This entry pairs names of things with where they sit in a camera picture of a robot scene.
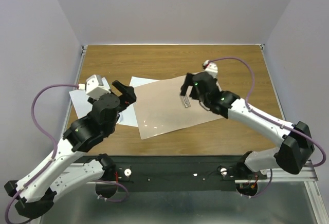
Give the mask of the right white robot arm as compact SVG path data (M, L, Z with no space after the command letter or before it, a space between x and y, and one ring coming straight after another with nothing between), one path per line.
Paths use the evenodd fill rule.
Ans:
M241 122L276 145L261 152L246 152L235 166L241 178L247 179L255 172L277 168L297 175L314 152L309 127L305 123L292 124L257 108L247 107L240 96L220 90L216 78L207 72L188 73L180 88L181 96L187 94L188 87L192 88L190 98L198 100L205 110Z

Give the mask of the tan paper folder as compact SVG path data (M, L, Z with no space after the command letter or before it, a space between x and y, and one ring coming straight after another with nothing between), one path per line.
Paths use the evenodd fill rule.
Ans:
M202 108L189 97L191 107L185 108L180 99L180 88L185 76L134 88L137 101L133 104L141 139L221 119Z

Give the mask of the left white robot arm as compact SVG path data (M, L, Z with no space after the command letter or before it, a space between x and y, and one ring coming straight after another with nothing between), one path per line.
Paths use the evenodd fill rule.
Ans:
M113 160L100 154L77 170L63 172L94 146L115 131L120 113L136 102L134 88L115 80L112 85L121 92L117 96L104 87L102 80L91 77L84 84L73 85L88 95L91 111L74 121L59 141L53 141L53 151L29 174L20 180L10 180L4 188L12 198L10 204L28 221L47 213L63 195L90 181L104 180L116 186L118 174Z

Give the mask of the metal folder clip mechanism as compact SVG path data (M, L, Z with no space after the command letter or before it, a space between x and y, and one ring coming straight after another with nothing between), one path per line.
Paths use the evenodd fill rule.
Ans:
M191 107L191 103L190 103L189 97L187 95L180 96L180 99L181 99L182 104L184 105L185 108L190 108Z

